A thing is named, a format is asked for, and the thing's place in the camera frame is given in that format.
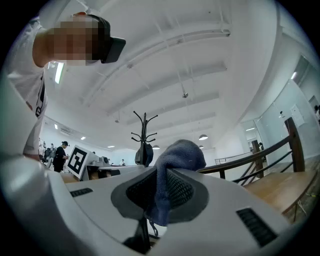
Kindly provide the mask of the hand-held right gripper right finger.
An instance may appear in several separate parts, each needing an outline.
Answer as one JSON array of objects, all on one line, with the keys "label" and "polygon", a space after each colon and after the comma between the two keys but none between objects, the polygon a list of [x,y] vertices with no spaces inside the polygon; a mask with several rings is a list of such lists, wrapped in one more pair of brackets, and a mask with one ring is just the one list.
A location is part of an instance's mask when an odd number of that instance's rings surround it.
[{"label": "hand-held right gripper right finger", "polygon": [[221,178],[177,169],[208,190],[206,208],[192,221],[170,224],[151,256],[270,256],[273,243],[260,247],[237,215],[251,208],[279,238],[288,220],[244,187]]}]

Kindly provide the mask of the person's white t-shirt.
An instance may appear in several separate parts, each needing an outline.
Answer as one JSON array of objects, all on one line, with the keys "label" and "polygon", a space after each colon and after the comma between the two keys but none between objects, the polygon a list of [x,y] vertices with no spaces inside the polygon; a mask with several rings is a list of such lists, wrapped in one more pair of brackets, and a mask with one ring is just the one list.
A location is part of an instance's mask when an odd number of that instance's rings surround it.
[{"label": "person's white t-shirt", "polygon": [[45,66],[38,67],[33,60],[33,43],[37,32],[45,29],[36,15],[22,29],[6,57],[4,70],[8,80],[20,94],[37,121],[28,135],[23,154],[39,156],[39,136],[47,108]]}]

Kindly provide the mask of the black coat rack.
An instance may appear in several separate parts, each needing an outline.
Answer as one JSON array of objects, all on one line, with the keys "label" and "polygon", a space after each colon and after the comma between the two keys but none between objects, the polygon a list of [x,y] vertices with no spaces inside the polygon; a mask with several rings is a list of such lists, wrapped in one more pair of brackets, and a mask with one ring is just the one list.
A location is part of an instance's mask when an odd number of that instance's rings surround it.
[{"label": "black coat rack", "polygon": [[143,118],[141,118],[140,115],[136,111],[133,111],[133,113],[139,118],[139,120],[141,122],[141,132],[140,132],[140,135],[137,134],[137,133],[131,132],[132,135],[135,135],[135,136],[138,137],[138,139],[136,139],[136,138],[134,138],[132,136],[131,139],[134,140],[135,142],[140,143],[140,149],[143,150],[144,144],[150,144],[151,145],[151,142],[154,142],[156,140],[155,138],[148,140],[149,137],[155,136],[158,133],[155,132],[155,133],[147,135],[147,126],[148,126],[148,123],[151,120],[153,120],[154,118],[157,118],[158,115],[155,115],[155,116],[151,117],[150,119],[147,119],[147,113],[146,112],[144,113]]}]

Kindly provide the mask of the person's left forearm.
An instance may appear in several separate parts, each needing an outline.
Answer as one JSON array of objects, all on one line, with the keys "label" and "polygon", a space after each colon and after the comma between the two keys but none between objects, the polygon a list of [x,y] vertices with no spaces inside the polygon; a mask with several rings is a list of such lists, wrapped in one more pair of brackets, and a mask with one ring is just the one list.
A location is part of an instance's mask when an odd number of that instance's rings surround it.
[{"label": "person's left forearm", "polygon": [[[35,161],[37,161],[37,162],[40,162],[40,158],[39,158],[38,155],[35,155],[35,154],[27,154],[27,153],[24,153],[23,155],[24,155],[25,157],[27,157],[27,158],[33,159],[33,160],[35,160]],[[75,177],[73,174],[62,173],[62,172],[60,172],[59,174],[60,174],[60,176],[61,176],[61,178],[63,179],[63,182],[64,182],[65,184],[75,183],[75,182],[78,182],[78,181],[79,181],[78,178]]]}]

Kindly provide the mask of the dark hanging bag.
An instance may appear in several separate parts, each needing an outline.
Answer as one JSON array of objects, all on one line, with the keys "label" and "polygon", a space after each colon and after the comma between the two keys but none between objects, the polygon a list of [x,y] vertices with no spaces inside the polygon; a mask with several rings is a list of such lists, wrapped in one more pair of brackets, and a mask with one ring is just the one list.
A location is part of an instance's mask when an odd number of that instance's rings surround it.
[{"label": "dark hanging bag", "polygon": [[148,167],[153,161],[154,151],[152,145],[145,143],[142,150],[139,148],[135,154],[135,164]]}]

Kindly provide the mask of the white paper notice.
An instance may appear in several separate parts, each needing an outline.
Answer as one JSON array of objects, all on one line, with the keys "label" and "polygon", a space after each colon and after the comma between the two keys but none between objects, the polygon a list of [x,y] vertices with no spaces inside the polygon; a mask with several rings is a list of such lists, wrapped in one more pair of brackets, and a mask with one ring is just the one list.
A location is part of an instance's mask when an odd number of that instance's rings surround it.
[{"label": "white paper notice", "polygon": [[290,108],[290,112],[296,127],[300,127],[305,123],[304,117],[296,104]]}]

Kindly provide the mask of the blue cloth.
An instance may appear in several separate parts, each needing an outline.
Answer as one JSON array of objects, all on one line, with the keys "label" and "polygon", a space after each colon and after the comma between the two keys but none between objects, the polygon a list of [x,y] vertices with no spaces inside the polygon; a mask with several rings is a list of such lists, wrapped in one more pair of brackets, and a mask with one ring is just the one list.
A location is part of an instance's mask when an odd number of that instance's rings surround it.
[{"label": "blue cloth", "polygon": [[204,154],[194,142],[180,139],[171,144],[155,162],[156,191],[154,202],[146,210],[146,218],[165,227],[169,223],[170,210],[191,198],[192,188],[179,177],[168,173],[167,169],[180,168],[195,172],[205,166]]}]

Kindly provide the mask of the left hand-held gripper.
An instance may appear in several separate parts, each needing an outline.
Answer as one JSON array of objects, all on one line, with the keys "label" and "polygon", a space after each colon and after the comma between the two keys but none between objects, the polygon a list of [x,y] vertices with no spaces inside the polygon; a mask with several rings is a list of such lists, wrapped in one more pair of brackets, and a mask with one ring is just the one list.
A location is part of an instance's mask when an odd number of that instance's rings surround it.
[{"label": "left hand-held gripper", "polygon": [[76,181],[98,180],[144,170],[144,165],[110,166],[105,156],[75,145],[67,162],[68,171]]}]

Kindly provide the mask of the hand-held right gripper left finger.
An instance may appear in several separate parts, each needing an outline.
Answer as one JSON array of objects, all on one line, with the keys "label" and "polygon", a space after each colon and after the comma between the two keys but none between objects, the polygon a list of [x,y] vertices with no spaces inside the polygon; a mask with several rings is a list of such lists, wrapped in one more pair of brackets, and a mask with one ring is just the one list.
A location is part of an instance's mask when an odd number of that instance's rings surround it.
[{"label": "hand-held right gripper left finger", "polygon": [[62,176],[33,159],[0,158],[0,197],[8,210],[3,225],[14,255],[148,256],[94,223]]}]

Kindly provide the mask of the rectangular ceiling light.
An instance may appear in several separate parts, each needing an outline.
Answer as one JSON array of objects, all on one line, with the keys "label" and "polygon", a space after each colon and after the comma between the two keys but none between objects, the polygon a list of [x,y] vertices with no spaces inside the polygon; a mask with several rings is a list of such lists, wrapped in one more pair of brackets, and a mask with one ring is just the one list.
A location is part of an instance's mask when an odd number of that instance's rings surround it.
[{"label": "rectangular ceiling light", "polygon": [[61,80],[61,76],[62,76],[62,72],[63,72],[63,69],[64,69],[64,63],[63,62],[59,62],[57,64],[57,68],[56,68],[56,72],[55,72],[55,77],[54,77],[54,81],[56,84],[59,84],[60,83],[60,80]]}]

